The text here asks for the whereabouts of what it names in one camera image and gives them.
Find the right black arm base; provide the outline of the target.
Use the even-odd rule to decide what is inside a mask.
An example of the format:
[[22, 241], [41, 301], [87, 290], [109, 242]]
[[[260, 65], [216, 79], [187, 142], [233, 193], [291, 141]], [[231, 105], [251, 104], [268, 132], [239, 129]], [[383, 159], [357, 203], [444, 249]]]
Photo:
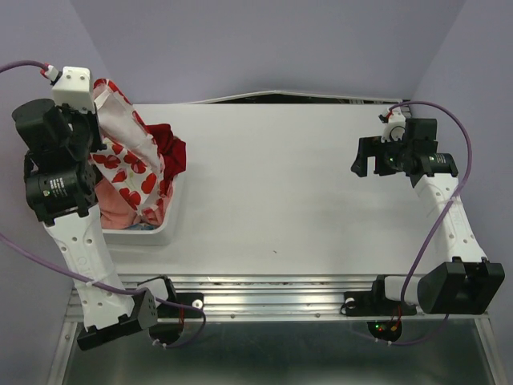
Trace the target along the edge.
[[346, 291], [341, 313], [348, 317], [371, 316], [413, 316], [417, 314], [416, 306], [393, 301], [371, 291]]

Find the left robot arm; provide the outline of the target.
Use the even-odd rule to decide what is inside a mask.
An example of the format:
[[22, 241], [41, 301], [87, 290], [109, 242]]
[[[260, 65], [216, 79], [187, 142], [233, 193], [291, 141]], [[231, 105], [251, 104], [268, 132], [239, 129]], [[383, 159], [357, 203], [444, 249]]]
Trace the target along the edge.
[[165, 288], [126, 290], [115, 271], [100, 223], [96, 172], [90, 155], [103, 149], [95, 111], [84, 113], [51, 99], [17, 107], [12, 118], [28, 151], [23, 180], [26, 202], [55, 241], [83, 308], [79, 348], [87, 351], [150, 330], [158, 314], [177, 310]]

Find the red poppy print skirt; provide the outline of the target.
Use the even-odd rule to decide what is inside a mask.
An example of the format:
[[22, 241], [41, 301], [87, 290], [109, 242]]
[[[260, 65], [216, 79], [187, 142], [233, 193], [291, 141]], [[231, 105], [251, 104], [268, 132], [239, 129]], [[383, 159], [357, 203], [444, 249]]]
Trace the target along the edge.
[[92, 163], [137, 214], [159, 216], [167, 188], [156, 140], [113, 81], [95, 81], [93, 97], [106, 148], [91, 155]]

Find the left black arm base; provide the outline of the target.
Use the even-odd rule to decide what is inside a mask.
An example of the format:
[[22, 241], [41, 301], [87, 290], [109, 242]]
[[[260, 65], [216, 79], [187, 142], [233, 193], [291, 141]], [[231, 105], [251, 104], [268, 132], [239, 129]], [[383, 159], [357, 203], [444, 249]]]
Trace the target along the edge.
[[[176, 295], [176, 298], [169, 299], [169, 302], [178, 303], [180, 305], [190, 306], [193, 307], [194, 301], [200, 301], [204, 303], [204, 295], [201, 292], [184, 292], [184, 293], [178, 293]], [[159, 302], [156, 303], [157, 305], [157, 312], [159, 318], [184, 318], [184, 319], [200, 319], [202, 318], [202, 315], [197, 310], [182, 310], [179, 308], [176, 308], [175, 306], [167, 306], [164, 304], [161, 304]]]

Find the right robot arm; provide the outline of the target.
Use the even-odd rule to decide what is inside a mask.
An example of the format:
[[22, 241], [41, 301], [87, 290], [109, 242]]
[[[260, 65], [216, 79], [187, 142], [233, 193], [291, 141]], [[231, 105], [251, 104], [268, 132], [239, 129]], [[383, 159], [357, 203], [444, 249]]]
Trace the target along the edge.
[[367, 174], [375, 159], [379, 176], [404, 173], [436, 229], [431, 243], [442, 263], [420, 278], [379, 275], [367, 292], [347, 295], [350, 316], [392, 315], [401, 311], [425, 314], [483, 314], [502, 285], [501, 264], [488, 260], [468, 221], [458, 188], [462, 181], [452, 155], [438, 151], [437, 121], [406, 118], [393, 111], [381, 115], [381, 136], [359, 140], [351, 167]]

